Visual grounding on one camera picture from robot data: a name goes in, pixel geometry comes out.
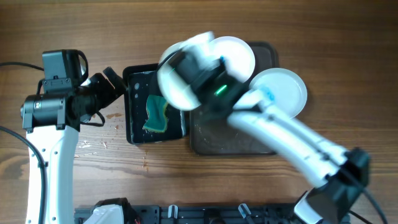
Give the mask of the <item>white plate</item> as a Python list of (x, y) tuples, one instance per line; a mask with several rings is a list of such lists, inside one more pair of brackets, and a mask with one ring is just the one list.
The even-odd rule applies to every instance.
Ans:
[(204, 32), (187, 40), (177, 42), (165, 50), (159, 60), (162, 65), (157, 71), (157, 81), (163, 97), (174, 108), (182, 111), (191, 111), (199, 107), (201, 103), (194, 94), (191, 86), (183, 81), (177, 72), (164, 60), (175, 51), (193, 55), (198, 68), (214, 68), (216, 58), (213, 53), (213, 45), (210, 42), (215, 38), (212, 31)]

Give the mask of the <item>white plate stain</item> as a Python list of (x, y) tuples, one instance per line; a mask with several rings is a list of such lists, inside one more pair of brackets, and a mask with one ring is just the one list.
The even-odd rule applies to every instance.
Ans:
[(223, 36), (212, 40), (211, 45), (215, 55), (224, 59), (228, 74), (243, 83), (249, 80), (256, 61), (248, 43), (237, 37)]

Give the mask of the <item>green yellow sponge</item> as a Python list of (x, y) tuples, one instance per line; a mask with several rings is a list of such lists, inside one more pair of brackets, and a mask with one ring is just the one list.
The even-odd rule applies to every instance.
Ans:
[(147, 120), (143, 125), (143, 129), (164, 133), (167, 129), (167, 117), (165, 111), (168, 102), (162, 96), (149, 95), (146, 102)]

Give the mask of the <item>light blue shallow plate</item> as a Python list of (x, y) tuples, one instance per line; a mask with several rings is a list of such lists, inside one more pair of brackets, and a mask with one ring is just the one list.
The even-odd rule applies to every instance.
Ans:
[(296, 117), (307, 103), (308, 92), (303, 80), (285, 68), (270, 68), (258, 73), (250, 87), (261, 90), (291, 118)]

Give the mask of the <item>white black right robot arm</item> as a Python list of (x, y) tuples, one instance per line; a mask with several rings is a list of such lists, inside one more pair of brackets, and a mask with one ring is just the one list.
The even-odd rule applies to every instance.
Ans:
[(306, 192), (294, 207), (304, 223), (339, 223), (360, 195), (367, 195), (368, 153), (349, 150), (318, 134), (280, 108), (271, 94), (289, 100), (284, 68), (269, 68), (249, 83), (229, 73), (222, 58), (191, 47), (176, 51), (164, 63), (174, 76), (174, 87), (189, 101), (207, 109), (208, 119), (226, 118), (228, 124), (284, 157), (307, 181)]

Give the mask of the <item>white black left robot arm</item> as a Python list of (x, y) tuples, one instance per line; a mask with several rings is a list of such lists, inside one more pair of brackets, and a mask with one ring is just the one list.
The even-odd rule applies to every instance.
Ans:
[(79, 50), (42, 54), (43, 93), (21, 106), (30, 151), (26, 223), (73, 223), (73, 160), (80, 126), (126, 92), (110, 67), (92, 77)]

